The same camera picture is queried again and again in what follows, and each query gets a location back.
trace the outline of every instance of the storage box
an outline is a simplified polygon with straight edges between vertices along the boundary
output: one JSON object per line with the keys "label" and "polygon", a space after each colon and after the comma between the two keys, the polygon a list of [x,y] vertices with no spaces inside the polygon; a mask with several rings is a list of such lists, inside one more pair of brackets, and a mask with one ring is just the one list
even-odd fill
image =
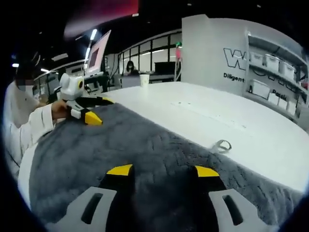
{"label": "storage box", "polygon": [[287,111],[288,111],[290,114],[295,115],[295,112],[296,112],[296,103],[295,103],[295,102],[292,102],[292,101],[289,101],[289,102],[288,102]]}
{"label": "storage box", "polygon": [[276,96],[276,94],[271,93],[271,94],[269,95],[269,97],[268,97],[268,101],[271,102],[271,103],[273,103],[273,104],[275,104],[275,105],[278,105],[278,103],[279,103],[279,97]]}
{"label": "storage box", "polygon": [[262,66],[263,65],[263,55],[260,55],[258,53],[255,52],[250,52],[250,61],[253,64],[257,64]]}
{"label": "storage box", "polygon": [[268,87],[268,85],[258,80],[252,80],[251,86],[252,86],[253,94],[258,95],[262,98],[268,99],[268,95],[270,92],[270,88]]}
{"label": "storage box", "polygon": [[279,72],[279,62],[280,59],[278,57],[272,56],[270,54],[265,55],[265,66],[269,69]]}
{"label": "storage box", "polygon": [[294,80],[295,68],[282,60],[280,61],[279,72],[289,79]]}
{"label": "storage box", "polygon": [[286,110],[288,106],[288,102],[283,100],[282,98],[279,99],[278,106],[281,107],[282,109]]}

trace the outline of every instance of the gray fluffy blanket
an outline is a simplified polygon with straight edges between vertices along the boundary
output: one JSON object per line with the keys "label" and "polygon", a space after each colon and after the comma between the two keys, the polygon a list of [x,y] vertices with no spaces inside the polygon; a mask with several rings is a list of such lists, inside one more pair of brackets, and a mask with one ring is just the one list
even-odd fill
{"label": "gray fluffy blanket", "polygon": [[216,170],[225,186],[252,202],[267,224],[283,223],[301,199],[300,193],[212,154],[122,105],[94,111],[103,118],[103,126],[66,120],[39,142],[29,192],[31,209],[43,223],[60,220],[69,203],[90,186],[98,186],[108,170],[129,163],[135,167],[137,218],[148,232],[196,230],[186,190],[193,165]]}

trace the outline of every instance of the monitor screen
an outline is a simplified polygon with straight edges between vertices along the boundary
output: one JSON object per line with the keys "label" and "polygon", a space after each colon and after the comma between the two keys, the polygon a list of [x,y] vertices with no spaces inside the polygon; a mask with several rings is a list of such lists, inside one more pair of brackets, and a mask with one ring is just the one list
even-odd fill
{"label": "monitor screen", "polygon": [[96,64],[96,59],[98,56],[98,49],[92,53],[90,61],[89,61],[89,68],[92,68]]}
{"label": "monitor screen", "polygon": [[100,69],[104,51],[110,34],[111,31],[107,32],[95,45],[92,46],[89,53],[90,60],[88,61],[88,69],[86,70],[87,73],[96,73],[101,71]]}

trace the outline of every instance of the white cup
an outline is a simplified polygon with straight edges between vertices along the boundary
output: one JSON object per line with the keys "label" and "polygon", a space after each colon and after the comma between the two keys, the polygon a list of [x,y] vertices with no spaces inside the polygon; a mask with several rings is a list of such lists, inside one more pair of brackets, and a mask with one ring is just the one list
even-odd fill
{"label": "white cup", "polygon": [[140,86],[146,87],[149,84],[149,74],[140,75]]}

